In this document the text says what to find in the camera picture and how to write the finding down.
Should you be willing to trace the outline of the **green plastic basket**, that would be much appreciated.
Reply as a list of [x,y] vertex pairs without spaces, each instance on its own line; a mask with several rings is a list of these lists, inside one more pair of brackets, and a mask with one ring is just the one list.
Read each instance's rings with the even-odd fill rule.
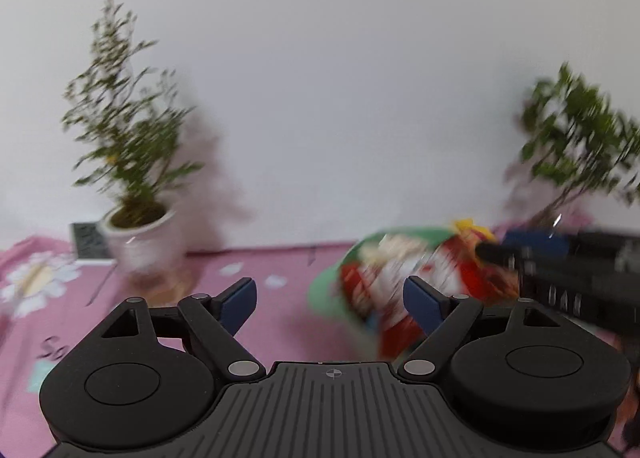
[[309,305],[345,322],[359,360],[397,360],[425,337],[405,309],[405,280],[418,276],[445,296],[480,298],[485,282],[472,249],[485,234],[464,219],[369,235],[311,283]]

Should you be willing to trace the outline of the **dark red snack packet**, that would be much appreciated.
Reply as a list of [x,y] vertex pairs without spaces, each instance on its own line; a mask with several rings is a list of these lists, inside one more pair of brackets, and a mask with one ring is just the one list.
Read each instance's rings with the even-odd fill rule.
[[343,262],[338,270],[341,294],[352,313],[366,325],[378,322],[378,309],[371,295],[371,286],[380,274],[376,265],[357,260]]

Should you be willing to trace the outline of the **leafy plant in glass vase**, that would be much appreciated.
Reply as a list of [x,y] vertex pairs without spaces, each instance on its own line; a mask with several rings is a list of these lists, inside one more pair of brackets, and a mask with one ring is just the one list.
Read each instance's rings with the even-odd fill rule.
[[524,172],[530,197],[510,214],[529,230],[569,227],[582,201],[612,197],[630,207],[639,202],[639,119],[614,106],[611,94],[563,62],[554,76],[541,76],[525,96],[518,116],[524,144],[515,168]]

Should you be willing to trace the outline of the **small digital clock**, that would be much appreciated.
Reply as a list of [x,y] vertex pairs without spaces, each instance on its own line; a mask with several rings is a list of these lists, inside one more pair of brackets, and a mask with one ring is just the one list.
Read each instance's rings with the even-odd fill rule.
[[79,265],[112,265],[115,262],[96,222],[72,223],[70,240]]

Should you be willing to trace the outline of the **pink printed tablecloth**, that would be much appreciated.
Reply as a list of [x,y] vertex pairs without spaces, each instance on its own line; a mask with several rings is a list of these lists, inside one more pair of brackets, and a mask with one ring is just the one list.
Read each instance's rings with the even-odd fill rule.
[[634,457],[638,238],[471,221],[82,267],[1,256],[6,457]]

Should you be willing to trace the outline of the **thin plant in white pot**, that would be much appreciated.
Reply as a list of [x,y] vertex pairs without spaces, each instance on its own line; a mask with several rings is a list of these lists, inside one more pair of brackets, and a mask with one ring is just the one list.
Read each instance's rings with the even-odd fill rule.
[[137,64],[154,41],[137,38],[136,26],[121,1],[102,0],[89,64],[66,85],[61,122],[86,149],[76,185],[114,199],[98,224],[127,293],[165,305],[193,286],[170,195],[204,165],[180,157],[191,108],[179,102],[173,70]]

